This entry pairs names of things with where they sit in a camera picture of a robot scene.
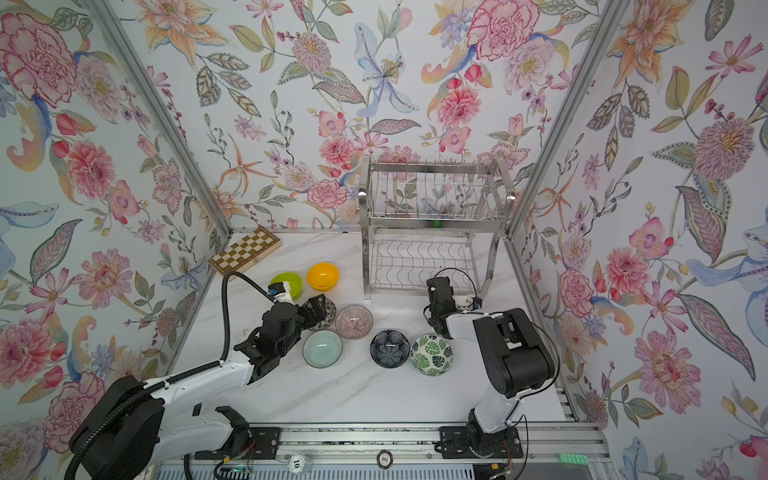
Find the pale green ceramic bowl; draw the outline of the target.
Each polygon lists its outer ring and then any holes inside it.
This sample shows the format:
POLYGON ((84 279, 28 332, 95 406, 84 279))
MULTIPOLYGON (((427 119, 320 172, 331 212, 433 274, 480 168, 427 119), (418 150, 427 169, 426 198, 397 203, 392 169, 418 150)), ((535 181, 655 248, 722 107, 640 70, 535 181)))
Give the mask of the pale green ceramic bowl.
POLYGON ((342 338, 329 330, 313 333, 307 338, 302 348, 304 361, 316 369, 324 369, 334 365, 342 353, 342 338))

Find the pink striped ceramic bowl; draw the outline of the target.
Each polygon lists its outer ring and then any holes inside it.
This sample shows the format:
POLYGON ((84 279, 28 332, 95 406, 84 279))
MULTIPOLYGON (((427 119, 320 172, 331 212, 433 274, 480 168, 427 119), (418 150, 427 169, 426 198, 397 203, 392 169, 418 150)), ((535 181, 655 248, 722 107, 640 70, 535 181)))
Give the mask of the pink striped ceramic bowl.
POLYGON ((338 311, 335 325, 337 333, 349 340, 365 337, 372 329, 372 313, 362 305, 348 305, 338 311))

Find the two-tier steel dish rack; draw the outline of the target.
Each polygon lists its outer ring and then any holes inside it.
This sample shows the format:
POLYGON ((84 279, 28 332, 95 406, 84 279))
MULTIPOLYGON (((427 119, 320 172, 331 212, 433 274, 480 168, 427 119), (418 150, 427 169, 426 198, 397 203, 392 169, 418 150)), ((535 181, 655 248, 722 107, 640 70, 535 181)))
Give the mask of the two-tier steel dish rack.
POLYGON ((485 297, 515 203, 498 160, 398 163, 366 156, 358 204, 366 298, 421 295, 435 276, 459 294, 485 297))

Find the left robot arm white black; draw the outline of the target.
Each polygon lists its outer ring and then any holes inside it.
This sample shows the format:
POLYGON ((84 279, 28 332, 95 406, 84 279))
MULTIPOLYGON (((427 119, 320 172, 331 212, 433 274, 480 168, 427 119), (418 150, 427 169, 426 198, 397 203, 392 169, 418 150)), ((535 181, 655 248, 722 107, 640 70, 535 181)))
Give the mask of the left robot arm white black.
POLYGON ((179 374, 113 383, 69 440, 72 457, 64 473, 84 468, 94 479, 132 479, 163 461, 215 452, 237 455, 253 444, 249 422, 234 408, 207 414, 194 408, 209 399, 256 383, 275 370, 304 331, 325 321, 324 295, 302 305, 275 302, 262 324, 235 345, 227 359, 179 374))

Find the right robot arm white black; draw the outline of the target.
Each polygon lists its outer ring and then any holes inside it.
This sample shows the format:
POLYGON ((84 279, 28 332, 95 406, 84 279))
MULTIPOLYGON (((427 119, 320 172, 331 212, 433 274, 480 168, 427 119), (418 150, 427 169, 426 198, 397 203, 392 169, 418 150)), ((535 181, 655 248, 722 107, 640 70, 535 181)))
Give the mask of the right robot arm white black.
POLYGON ((477 297, 456 296, 446 276, 427 280, 426 289, 426 318, 435 333, 479 347, 490 387, 470 411, 466 432, 468 447, 488 456, 495 447, 510 443, 508 431, 517 407, 556 377, 555 361, 524 310, 483 312, 477 297))

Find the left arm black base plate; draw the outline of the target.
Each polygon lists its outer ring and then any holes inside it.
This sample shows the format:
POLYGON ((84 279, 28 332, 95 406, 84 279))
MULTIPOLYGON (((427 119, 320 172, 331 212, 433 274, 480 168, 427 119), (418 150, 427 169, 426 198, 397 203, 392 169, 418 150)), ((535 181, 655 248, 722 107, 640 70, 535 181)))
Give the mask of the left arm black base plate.
POLYGON ((213 451, 198 451, 194 460, 275 460, 282 430, 279 427, 250 427, 249 432, 232 433, 224 445, 213 451))

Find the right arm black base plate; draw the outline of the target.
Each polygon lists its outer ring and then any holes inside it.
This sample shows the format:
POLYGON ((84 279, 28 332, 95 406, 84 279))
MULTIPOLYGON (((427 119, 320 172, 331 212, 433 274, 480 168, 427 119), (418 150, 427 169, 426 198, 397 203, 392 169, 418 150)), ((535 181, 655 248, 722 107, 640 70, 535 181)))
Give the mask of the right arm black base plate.
POLYGON ((497 433, 484 433, 467 425, 442 426, 434 450, 443 459, 522 459, 525 456, 518 430, 508 427, 497 433))

